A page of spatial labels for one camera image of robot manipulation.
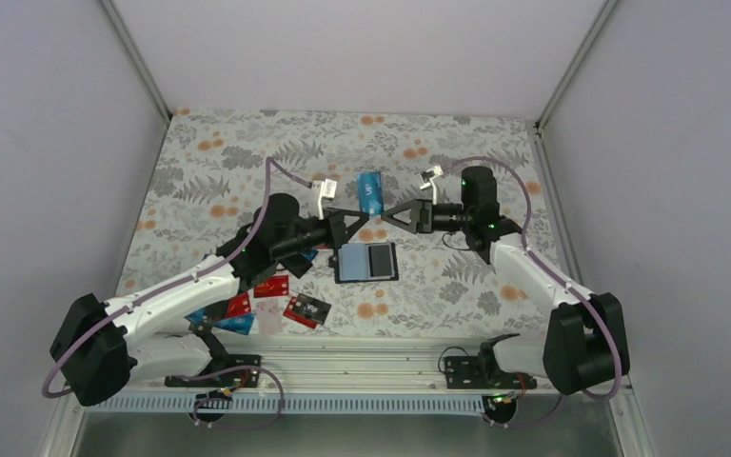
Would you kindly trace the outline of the black card holder wallet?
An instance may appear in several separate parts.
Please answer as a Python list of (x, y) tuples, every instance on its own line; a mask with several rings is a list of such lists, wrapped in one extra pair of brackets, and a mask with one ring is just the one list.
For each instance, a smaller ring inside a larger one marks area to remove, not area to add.
[[(392, 244), (394, 247), (395, 273), (392, 277), (371, 278), (369, 275), (368, 246), (374, 244)], [(334, 269), (336, 284), (366, 283), (381, 281), (398, 281), (399, 268), (396, 246), (394, 243), (344, 244), (334, 251), (330, 264)]]

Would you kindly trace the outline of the pale pink blossom card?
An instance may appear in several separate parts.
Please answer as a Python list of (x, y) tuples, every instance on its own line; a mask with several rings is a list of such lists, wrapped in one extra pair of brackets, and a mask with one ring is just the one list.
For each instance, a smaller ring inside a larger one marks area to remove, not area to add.
[(259, 334), (276, 335), (284, 331), (283, 307), (278, 298), (266, 298), (257, 302), (255, 314)]

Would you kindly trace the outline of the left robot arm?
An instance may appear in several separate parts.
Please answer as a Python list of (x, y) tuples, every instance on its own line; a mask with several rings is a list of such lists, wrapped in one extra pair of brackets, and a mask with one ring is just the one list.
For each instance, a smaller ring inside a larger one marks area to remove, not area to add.
[(339, 248), (368, 222), (365, 212), (321, 209), (302, 217), (286, 193), (269, 196), (252, 223), (196, 266), (153, 287), (104, 302), (89, 293), (77, 298), (50, 345), (55, 365), (42, 386), (62, 375), (82, 406), (114, 396), (133, 379), (194, 377), (205, 386), (219, 383), (227, 359), (200, 337), (174, 345), (153, 337), (192, 312), (227, 301), (263, 284), (278, 268), (303, 275), (312, 267), (304, 252)]

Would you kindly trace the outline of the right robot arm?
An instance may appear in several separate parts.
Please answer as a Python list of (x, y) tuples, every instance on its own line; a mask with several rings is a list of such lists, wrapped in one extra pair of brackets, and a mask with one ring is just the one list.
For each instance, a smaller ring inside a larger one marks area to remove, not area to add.
[(541, 256), (527, 239), (532, 215), (521, 224), (504, 216), (492, 169), (464, 160), (461, 200), (408, 200), (381, 218), (414, 234), (455, 232), (496, 274), (521, 288), (547, 319), (543, 337), (507, 333), (480, 345), (480, 380), (501, 387), (516, 374), (543, 377), (562, 395), (614, 397), (630, 368), (622, 305), (612, 293), (595, 293)]

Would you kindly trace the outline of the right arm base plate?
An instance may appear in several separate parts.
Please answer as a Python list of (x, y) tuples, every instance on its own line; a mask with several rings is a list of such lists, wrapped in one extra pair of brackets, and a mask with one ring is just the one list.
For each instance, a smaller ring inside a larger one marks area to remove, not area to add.
[(524, 373), (500, 371), (474, 356), (446, 356), (445, 382), (449, 389), (535, 389), (537, 380)]

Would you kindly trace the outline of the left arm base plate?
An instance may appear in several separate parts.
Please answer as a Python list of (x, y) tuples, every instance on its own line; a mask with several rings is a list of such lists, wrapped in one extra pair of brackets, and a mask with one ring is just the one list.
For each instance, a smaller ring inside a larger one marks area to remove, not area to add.
[[(212, 359), (208, 365), (197, 374), (200, 380), (188, 380), (184, 376), (169, 376), (165, 378), (166, 387), (195, 387), (195, 388), (237, 388), (257, 387), (259, 381), (258, 369), (262, 357), (257, 354), (231, 354), (225, 358)], [(251, 366), (252, 369), (233, 372), (219, 371), (240, 366)]]

